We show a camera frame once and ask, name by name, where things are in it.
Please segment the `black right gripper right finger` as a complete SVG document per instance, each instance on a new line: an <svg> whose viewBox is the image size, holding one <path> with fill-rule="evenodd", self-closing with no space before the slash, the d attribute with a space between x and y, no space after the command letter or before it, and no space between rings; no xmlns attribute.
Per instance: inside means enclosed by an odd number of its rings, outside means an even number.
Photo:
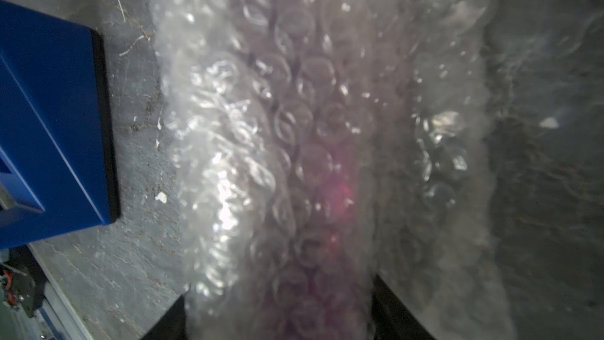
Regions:
<svg viewBox="0 0 604 340"><path fill-rule="evenodd" d="M374 339L434 340L379 275L372 294Z"/></svg>

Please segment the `blue tape dispenser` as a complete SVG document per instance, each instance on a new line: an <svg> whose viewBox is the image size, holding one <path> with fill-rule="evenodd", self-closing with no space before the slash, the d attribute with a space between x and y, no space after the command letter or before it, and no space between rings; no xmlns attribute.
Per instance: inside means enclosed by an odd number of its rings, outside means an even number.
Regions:
<svg viewBox="0 0 604 340"><path fill-rule="evenodd" d="M2 248L109 225L119 215L101 35L2 2Z"/></svg>

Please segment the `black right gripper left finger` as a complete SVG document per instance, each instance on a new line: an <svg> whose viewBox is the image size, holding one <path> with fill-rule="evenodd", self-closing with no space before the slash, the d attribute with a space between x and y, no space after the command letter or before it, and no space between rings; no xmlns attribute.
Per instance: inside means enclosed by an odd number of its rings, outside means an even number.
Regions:
<svg viewBox="0 0 604 340"><path fill-rule="evenodd" d="M185 297L181 295L141 340L187 340Z"/></svg>

